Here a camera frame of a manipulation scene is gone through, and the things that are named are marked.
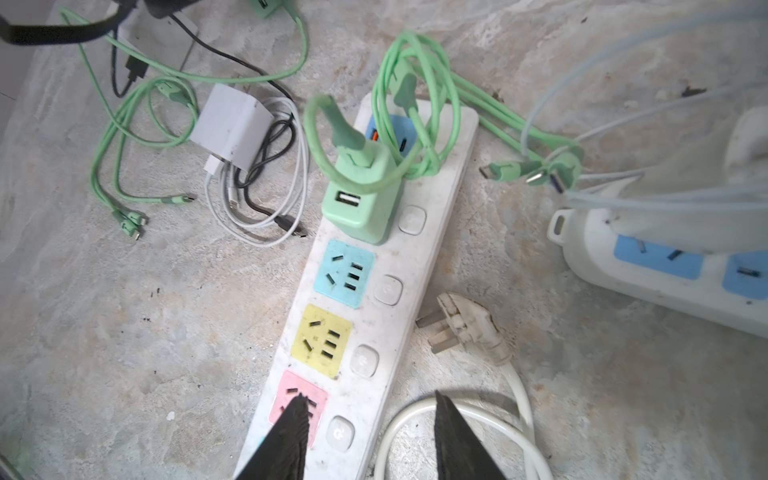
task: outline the white power strip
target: white power strip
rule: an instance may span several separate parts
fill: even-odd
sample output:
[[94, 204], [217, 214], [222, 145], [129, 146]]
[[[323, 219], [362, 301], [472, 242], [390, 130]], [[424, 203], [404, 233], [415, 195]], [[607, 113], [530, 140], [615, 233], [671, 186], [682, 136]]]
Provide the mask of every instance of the white power strip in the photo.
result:
[[[405, 116], [391, 99], [388, 109]], [[429, 112], [429, 103], [419, 101], [424, 122]], [[362, 100], [355, 128], [365, 133], [370, 119], [368, 94]], [[451, 125], [452, 110], [446, 105], [440, 116], [438, 151], [446, 144]], [[384, 244], [373, 246], [354, 240], [322, 220], [235, 477], [272, 428], [280, 407], [298, 392], [312, 401], [306, 477], [351, 480], [365, 476], [382, 411], [413, 331], [477, 127], [477, 112], [462, 108], [461, 130], [451, 154], [437, 175], [405, 182]], [[339, 271], [346, 273], [343, 268], [321, 271], [329, 261], [338, 261], [338, 265], [349, 262], [344, 267], [349, 275], [339, 278]], [[331, 273], [336, 276], [333, 285], [346, 288], [337, 295], [345, 303], [315, 289], [318, 277], [325, 281], [326, 274]], [[358, 308], [348, 306], [357, 300]]]
[[[600, 194], [615, 197], [634, 178]], [[620, 237], [609, 209], [559, 210], [548, 237], [595, 285], [768, 337], [768, 251], [696, 255]]]

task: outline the black strap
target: black strap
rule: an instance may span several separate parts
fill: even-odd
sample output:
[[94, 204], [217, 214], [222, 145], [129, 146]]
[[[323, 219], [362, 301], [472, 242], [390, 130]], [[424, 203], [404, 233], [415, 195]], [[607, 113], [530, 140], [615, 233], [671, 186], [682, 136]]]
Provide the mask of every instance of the black strap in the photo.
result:
[[123, 0], [110, 18], [87, 25], [11, 25], [0, 15], [0, 38], [13, 45], [65, 45], [103, 37], [128, 17], [137, 0]]

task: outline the power strip with blue sockets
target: power strip with blue sockets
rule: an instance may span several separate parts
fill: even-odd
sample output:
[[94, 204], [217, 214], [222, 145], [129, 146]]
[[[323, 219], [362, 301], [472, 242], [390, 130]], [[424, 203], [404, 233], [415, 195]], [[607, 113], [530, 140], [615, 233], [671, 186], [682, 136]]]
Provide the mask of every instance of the power strip with blue sockets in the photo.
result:
[[[427, 122], [429, 102], [418, 103]], [[391, 98], [388, 109], [405, 153], [415, 130]], [[461, 118], [458, 140], [439, 173], [405, 182], [385, 243], [363, 243], [327, 219], [320, 222], [234, 477], [299, 393], [310, 400], [311, 414], [305, 478], [365, 477], [475, 141], [477, 112], [462, 108]], [[440, 114], [438, 150], [451, 125], [447, 104]], [[354, 126], [375, 138], [370, 94]]]
[[[633, 179], [601, 192], [616, 193]], [[619, 235], [611, 210], [558, 210], [548, 238], [589, 283], [768, 338], [768, 251], [699, 255]]]

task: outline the white square button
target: white square button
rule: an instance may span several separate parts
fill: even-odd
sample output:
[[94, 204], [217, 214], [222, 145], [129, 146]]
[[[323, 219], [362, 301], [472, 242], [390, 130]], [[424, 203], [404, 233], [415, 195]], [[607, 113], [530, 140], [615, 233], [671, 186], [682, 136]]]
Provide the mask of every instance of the white square button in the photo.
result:
[[382, 275], [373, 290], [373, 296], [387, 305], [396, 305], [400, 301], [401, 293], [402, 282], [390, 275]]
[[367, 345], [360, 345], [352, 355], [352, 371], [361, 377], [371, 378], [379, 366], [379, 354]]
[[355, 427], [344, 417], [335, 416], [328, 425], [328, 443], [339, 452], [346, 452], [355, 437]]
[[402, 209], [400, 220], [397, 222], [399, 229], [408, 235], [418, 235], [424, 230], [427, 221], [427, 213], [422, 208], [408, 205]]

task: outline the stone-patterned surface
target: stone-patterned surface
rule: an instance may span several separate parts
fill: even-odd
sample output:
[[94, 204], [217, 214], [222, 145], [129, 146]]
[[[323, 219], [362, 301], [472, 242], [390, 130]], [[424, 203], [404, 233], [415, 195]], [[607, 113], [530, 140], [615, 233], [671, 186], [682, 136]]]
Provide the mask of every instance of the stone-patterned surface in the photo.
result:
[[[566, 2], [379, 0], [297, 2], [310, 57], [284, 84], [301, 102], [327, 91], [348, 118], [394, 36], [414, 28], [443, 43], [453, 68], [525, 113], [590, 53], [669, 18], [725, 0]], [[100, 18], [98, 0], [59, 2]], [[282, 12], [259, 21], [243, 0], [201, 2], [202, 38], [269, 71], [300, 47]], [[577, 134], [676, 98], [768, 74], [765, 24], [724, 25], [657, 41], [594, 68], [537, 122]], [[108, 48], [87, 46], [108, 89]], [[195, 48], [189, 71], [246, 73]], [[204, 100], [209, 85], [197, 89]], [[256, 87], [257, 94], [271, 94]], [[588, 145], [595, 170], [659, 161], [728, 115], [766, 100], [736, 95], [671, 111]], [[185, 112], [163, 116], [180, 127]], [[27, 479], [228, 478], [312, 238], [273, 250], [231, 240], [203, 202], [149, 206], [131, 242], [88, 190], [106, 116], [74, 47], [35, 53], [0, 150], [0, 452]], [[155, 134], [145, 112], [134, 129]], [[491, 184], [477, 167], [509, 150], [481, 131], [422, 308], [445, 290], [494, 314], [515, 346], [538, 443], [556, 478], [760, 478], [768, 470], [766, 340], [591, 286], [545, 237], [549, 189]], [[129, 191], [201, 194], [204, 154], [129, 144]], [[258, 197], [274, 201], [292, 165], [270, 167]], [[108, 184], [111, 163], [102, 172]], [[313, 169], [304, 220], [319, 222], [326, 181]], [[440, 388], [509, 406], [497, 372], [461, 351], [434, 357], [416, 332], [387, 419]], [[396, 441], [392, 478], [434, 478], [432, 423]], [[479, 429], [511, 478], [516, 447]]]

